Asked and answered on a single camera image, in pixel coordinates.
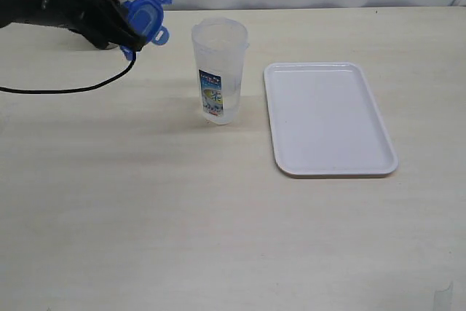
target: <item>black cable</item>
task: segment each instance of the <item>black cable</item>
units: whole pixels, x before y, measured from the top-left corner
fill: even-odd
[[[62,90],[21,90],[21,89],[10,89],[8,87],[0,87],[0,91],[10,92],[12,94],[24,94],[24,95],[57,95],[57,94],[74,94],[76,92],[86,92],[86,91],[96,90],[124,76],[126,73],[131,71],[131,68],[133,68],[135,63],[136,63],[136,53],[133,52],[133,58],[129,66],[123,72],[118,73],[116,76],[113,76],[110,79],[107,79],[106,81],[103,81],[99,84],[91,85],[90,87],[78,87],[76,89],[62,89]]]

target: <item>white table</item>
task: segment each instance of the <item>white table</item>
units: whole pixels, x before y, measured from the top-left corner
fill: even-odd
[[[242,109],[199,108],[191,27],[250,31]],[[96,92],[0,95],[0,310],[429,311],[466,304],[466,9],[171,12],[165,47]],[[67,31],[0,31],[2,85],[79,87],[125,66]],[[361,65],[400,157],[383,179],[292,179],[263,70]]]

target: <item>plastic cup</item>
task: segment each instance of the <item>plastic cup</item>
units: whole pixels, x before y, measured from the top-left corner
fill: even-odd
[[[208,18],[192,29],[202,115],[219,125],[240,109],[242,67],[248,30],[227,18]]]

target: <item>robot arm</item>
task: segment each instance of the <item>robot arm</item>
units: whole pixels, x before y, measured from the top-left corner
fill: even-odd
[[[141,51],[146,37],[132,29],[126,15],[118,0],[0,0],[0,28],[10,23],[67,28],[98,49],[114,43]]]

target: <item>blue plastic cap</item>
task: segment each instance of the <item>blue plastic cap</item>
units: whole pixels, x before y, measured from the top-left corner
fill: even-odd
[[[164,17],[162,5],[165,4],[172,4],[172,0],[135,0],[123,3],[128,9],[128,22],[136,32],[146,37],[146,43],[163,45],[170,38],[168,30],[162,26]],[[126,47],[121,49],[126,58],[131,60],[133,56],[131,50]]]

